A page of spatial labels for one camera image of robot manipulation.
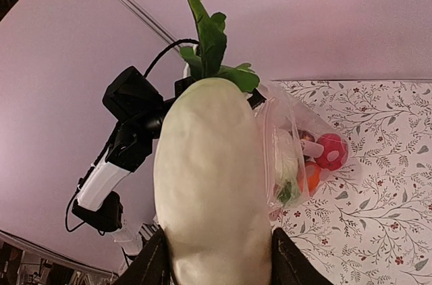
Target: red mushroom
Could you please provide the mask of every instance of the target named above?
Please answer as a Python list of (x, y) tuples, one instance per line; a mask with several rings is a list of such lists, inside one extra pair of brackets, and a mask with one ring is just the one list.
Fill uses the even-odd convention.
[(348, 159), (348, 144), (337, 134), (324, 134), (317, 143), (324, 147), (324, 152), (315, 162), (330, 171), (340, 169)]

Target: pink wall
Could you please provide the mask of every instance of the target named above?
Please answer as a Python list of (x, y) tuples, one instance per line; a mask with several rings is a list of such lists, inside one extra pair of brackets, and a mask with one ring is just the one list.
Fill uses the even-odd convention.
[[(178, 37), (185, 0), (137, 0)], [(204, 0), (228, 16), (228, 64), (263, 78), (432, 78), (432, 0)]]
[[(68, 234), (65, 206), (115, 124), (101, 103), (107, 85), (166, 44), (117, 0), (20, 0), (0, 45), (0, 229), (117, 271), (120, 247), (88, 226)], [(183, 66), (171, 53), (149, 78), (170, 97)], [(119, 185), (136, 230), (154, 214), (151, 171), (148, 160)]]

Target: floral tablecloth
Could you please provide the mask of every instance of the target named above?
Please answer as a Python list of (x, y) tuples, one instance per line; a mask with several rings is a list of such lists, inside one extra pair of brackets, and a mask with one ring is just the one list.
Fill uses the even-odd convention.
[(280, 82), (352, 158), (281, 226), (334, 284), (432, 283), (432, 84)]

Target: red flower pattern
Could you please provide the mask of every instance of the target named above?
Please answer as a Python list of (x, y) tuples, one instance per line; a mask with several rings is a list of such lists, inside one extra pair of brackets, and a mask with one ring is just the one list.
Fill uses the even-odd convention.
[(394, 261), (397, 265), (403, 265), (404, 264), (404, 260), (402, 258), (402, 256), (400, 257), (396, 257), (396, 260)]

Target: ziplock bag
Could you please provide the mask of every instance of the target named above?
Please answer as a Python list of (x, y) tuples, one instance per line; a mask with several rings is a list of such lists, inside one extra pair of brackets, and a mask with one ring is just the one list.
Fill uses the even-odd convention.
[(269, 214), (311, 198), (330, 173), (348, 160), (346, 139), (275, 83), (258, 90), (267, 100), (255, 109), (263, 142)]

